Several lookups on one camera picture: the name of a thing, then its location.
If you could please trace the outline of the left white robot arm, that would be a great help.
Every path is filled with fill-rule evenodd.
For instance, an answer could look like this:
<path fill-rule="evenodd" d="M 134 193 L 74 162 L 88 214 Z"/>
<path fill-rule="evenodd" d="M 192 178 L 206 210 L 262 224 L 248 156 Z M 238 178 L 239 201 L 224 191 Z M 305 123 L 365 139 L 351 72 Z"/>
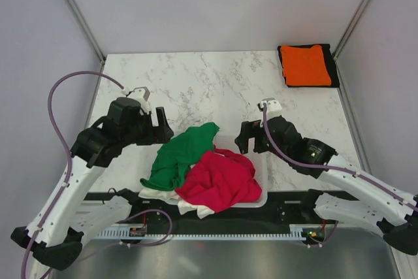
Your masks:
<path fill-rule="evenodd" d="M 163 107 L 156 108 L 152 123 L 146 101 L 118 97 L 105 116 L 81 131 L 69 151 L 69 163 L 59 183 L 37 217 L 17 227 L 11 239 L 41 264 L 57 271 L 71 266 L 84 246 L 101 231 L 143 215 L 139 196 L 121 189 L 98 209 L 77 220 L 75 214 L 95 181 L 127 146 L 165 144 L 174 135 Z"/>

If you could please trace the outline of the green t shirt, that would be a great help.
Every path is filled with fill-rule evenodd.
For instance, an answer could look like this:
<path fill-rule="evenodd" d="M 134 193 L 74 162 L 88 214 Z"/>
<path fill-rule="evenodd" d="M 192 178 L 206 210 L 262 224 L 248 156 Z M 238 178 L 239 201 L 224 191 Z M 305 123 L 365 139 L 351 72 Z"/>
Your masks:
<path fill-rule="evenodd" d="M 206 152 L 214 149 L 213 140 L 218 132 L 219 126 L 208 122 L 198 127 L 189 127 L 162 145 L 157 151 L 150 177 L 140 179 L 142 186 L 157 191 L 173 191 L 182 187 L 191 166 L 197 164 Z"/>

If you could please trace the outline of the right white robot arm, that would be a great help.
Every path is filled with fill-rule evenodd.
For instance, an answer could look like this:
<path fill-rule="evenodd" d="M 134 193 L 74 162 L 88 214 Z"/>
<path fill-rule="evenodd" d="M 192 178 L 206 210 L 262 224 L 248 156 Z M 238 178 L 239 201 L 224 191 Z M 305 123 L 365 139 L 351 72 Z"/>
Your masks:
<path fill-rule="evenodd" d="M 297 173 L 332 184 L 354 198 L 339 199 L 309 189 L 299 206 L 304 221 L 347 223 L 379 235 L 402 253 L 417 255 L 417 196 L 355 167 L 324 142 L 303 137 L 282 116 L 242 122 L 234 140 L 240 153 L 248 152 L 250 139 L 255 141 L 255 153 L 271 152 Z"/>

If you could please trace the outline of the white plastic basket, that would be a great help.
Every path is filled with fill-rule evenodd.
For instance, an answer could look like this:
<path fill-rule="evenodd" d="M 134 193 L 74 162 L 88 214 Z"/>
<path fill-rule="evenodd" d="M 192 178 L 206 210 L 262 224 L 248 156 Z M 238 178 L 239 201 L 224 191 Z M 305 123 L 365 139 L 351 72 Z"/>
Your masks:
<path fill-rule="evenodd" d="M 237 145 L 234 143 L 234 137 L 226 133 L 218 133 L 214 137 L 214 148 L 230 150 L 236 154 L 241 154 Z M 255 179 L 262 188 L 262 194 L 257 201 L 252 203 L 237 203 L 232 207 L 257 208 L 266 203 L 267 183 L 266 183 L 266 158 L 261 154 L 247 153 L 241 154 L 247 157 L 255 167 Z"/>

